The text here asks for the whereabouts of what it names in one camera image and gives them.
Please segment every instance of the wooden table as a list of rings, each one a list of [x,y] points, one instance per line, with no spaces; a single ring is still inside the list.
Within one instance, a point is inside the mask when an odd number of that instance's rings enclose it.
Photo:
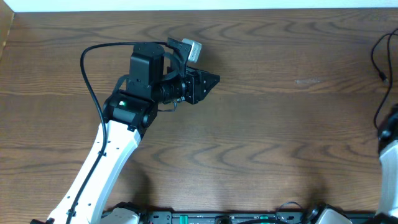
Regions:
[[[45,220],[91,148],[100,121],[81,52],[167,37],[201,42],[195,67],[221,82],[199,104],[158,115],[109,207],[264,211],[324,200],[375,210],[381,174],[372,118],[386,86],[369,53],[397,24],[396,9],[16,14],[0,61],[0,222]],[[87,55],[101,104],[128,73],[131,52]],[[383,45],[381,66],[385,55]]]

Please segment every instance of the white wall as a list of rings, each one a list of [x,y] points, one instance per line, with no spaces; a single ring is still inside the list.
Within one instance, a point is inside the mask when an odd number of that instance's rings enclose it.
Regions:
[[[14,12],[398,7],[398,0],[4,0]]]

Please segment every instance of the green component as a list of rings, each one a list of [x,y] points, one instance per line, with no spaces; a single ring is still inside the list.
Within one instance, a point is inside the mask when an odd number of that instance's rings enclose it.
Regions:
[[[265,216],[265,215],[260,216],[260,219],[268,219],[268,216]]]
[[[188,224],[188,215],[180,216],[180,224]]]

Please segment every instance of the scratch on table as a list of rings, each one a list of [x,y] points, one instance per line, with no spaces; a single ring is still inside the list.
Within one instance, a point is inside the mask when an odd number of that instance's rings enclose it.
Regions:
[[[296,80],[296,84],[312,84],[312,83],[320,83],[321,80],[319,78],[308,78],[303,80]]]

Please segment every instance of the wooden panel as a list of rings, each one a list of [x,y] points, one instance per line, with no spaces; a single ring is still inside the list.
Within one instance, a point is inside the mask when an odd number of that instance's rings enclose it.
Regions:
[[[6,46],[6,40],[13,18],[14,12],[3,0],[0,0],[0,59],[2,50],[4,46]]]
[[[198,105],[158,115],[108,206],[260,211],[324,200],[377,209],[371,120],[386,86],[369,52],[397,22],[393,9],[17,14],[0,61],[0,222],[44,220],[91,148],[99,119],[81,52],[167,37],[201,42],[195,67],[221,82]],[[131,51],[87,55],[100,102],[128,72]],[[381,66],[385,53],[376,52]]]

